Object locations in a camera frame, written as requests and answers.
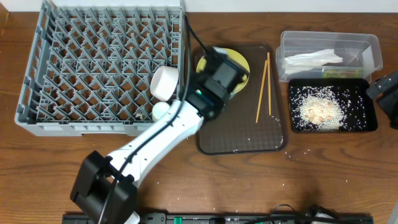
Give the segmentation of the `white cup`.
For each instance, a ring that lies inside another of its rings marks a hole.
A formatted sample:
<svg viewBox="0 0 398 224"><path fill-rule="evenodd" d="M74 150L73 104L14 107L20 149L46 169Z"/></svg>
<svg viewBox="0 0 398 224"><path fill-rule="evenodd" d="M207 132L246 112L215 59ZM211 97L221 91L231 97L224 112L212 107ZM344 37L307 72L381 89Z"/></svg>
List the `white cup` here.
<svg viewBox="0 0 398 224"><path fill-rule="evenodd" d="M158 102L152 108L152 121L156 122L163 117L170 109L170 105L166 102Z"/></svg>

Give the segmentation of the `rice and shell waste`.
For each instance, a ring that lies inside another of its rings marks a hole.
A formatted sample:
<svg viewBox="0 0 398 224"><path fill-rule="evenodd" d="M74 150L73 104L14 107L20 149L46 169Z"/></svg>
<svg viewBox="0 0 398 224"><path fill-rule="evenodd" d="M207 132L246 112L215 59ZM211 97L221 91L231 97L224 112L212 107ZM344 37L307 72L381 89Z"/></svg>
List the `rice and shell waste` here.
<svg viewBox="0 0 398 224"><path fill-rule="evenodd" d="M330 133L369 127L364 98L357 87L292 86L289 93L294 131Z"/></svg>

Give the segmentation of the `white paper napkin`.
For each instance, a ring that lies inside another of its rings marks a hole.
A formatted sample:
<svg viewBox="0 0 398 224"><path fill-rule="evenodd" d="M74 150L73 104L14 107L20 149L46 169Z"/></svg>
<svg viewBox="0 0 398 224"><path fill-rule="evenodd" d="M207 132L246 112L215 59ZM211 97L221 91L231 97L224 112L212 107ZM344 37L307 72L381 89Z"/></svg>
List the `white paper napkin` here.
<svg viewBox="0 0 398 224"><path fill-rule="evenodd" d="M286 57L284 63L288 66L317 67L327 63L341 63L342 57L337 56L333 49L319 50L313 53L297 54Z"/></svg>

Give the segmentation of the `green foil wrapper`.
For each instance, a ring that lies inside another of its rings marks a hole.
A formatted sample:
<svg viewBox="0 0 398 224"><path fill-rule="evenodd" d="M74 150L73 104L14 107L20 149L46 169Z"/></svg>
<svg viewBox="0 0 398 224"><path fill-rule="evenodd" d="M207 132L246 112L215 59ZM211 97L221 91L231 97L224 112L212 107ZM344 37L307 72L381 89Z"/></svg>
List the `green foil wrapper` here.
<svg viewBox="0 0 398 224"><path fill-rule="evenodd" d="M362 78L362 70L337 70L328 69L322 71L322 78Z"/></svg>

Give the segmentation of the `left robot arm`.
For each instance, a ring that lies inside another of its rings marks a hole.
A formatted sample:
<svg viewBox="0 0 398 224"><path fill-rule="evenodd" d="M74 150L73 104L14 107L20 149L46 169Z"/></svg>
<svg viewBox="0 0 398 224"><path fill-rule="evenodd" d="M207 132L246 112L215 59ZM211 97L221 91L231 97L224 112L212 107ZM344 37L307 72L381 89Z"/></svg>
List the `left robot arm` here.
<svg viewBox="0 0 398 224"><path fill-rule="evenodd" d="M246 66L221 48L207 48L204 58L204 68L188 71L180 98L146 131L107 156L93 151L85 157L70 199L93 222L139 223L141 182L175 146L216 119L234 89L250 76Z"/></svg>

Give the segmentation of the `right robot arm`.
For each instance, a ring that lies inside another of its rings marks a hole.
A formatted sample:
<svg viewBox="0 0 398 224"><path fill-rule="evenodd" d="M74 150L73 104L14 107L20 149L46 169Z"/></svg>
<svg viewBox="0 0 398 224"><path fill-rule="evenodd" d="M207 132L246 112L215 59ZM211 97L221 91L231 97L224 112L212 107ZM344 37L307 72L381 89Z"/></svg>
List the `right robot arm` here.
<svg viewBox="0 0 398 224"><path fill-rule="evenodd" d="M388 116L390 127L397 129L397 70L374 82L366 94L376 103Z"/></svg>

